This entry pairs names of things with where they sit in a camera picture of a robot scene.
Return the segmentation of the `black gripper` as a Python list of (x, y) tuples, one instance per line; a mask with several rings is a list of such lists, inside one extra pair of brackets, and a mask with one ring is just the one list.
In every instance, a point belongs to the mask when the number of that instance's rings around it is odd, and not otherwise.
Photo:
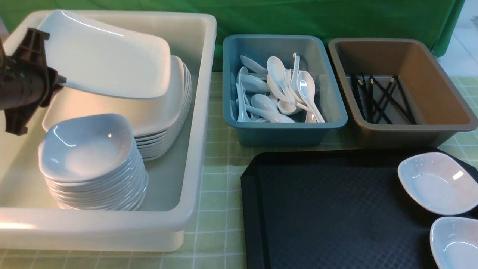
[(1, 46), (0, 109), (7, 133), (25, 135), (37, 109), (48, 107), (67, 81), (47, 65), (45, 41), (49, 38), (49, 33), (29, 28), (12, 56)]

